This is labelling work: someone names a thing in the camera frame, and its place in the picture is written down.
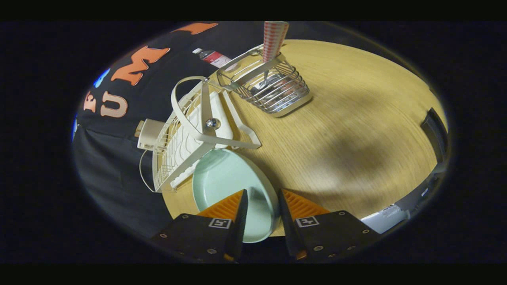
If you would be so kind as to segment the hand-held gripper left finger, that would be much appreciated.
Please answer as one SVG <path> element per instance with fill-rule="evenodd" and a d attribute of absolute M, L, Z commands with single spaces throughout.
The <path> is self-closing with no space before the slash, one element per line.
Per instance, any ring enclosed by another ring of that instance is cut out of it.
<path fill-rule="evenodd" d="M 241 256 L 248 191 L 240 190 L 198 214 L 182 213 L 151 242 L 185 263 L 234 263 Z"/>

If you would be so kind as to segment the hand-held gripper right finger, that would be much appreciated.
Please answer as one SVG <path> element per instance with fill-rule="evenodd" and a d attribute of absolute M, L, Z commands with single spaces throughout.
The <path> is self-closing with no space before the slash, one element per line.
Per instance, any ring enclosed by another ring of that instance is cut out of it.
<path fill-rule="evenodd" d="M 345 210 L 331 212 L 289 189 L 281 189 L 278 200 L 286 246 L 296 262 L 342 261 L 381 239 Z"/>

